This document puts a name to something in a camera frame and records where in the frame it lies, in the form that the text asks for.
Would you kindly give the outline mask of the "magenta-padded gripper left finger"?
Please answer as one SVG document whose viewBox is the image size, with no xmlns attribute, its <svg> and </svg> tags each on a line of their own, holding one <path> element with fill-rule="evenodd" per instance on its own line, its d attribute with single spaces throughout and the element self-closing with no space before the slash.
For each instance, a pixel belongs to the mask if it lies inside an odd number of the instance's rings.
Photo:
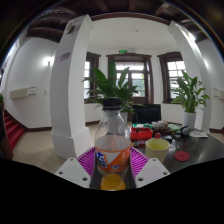
<svg viewBox="0 0 224 224">
<path fill-rule="evenodd" d="M 56 175 L 81 187 L 89 188 L 94 167 L 95 148 L 92 147 L 78 158 L 68 158 L 56 171 Z"/>
</svg>

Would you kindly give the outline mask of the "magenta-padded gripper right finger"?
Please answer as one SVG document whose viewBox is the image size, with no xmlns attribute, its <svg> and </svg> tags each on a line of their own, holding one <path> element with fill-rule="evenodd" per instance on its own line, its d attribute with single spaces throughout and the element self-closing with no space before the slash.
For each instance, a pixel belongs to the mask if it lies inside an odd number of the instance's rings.
<svg viewBox="0 0 224 224">
<path fill-rule="evenodd" d="M 157 158 L 148 158 L 134 147 L 130 150 L 130 166 L 137 188 L 146 186 L 170 174 Z"/>
</svg>

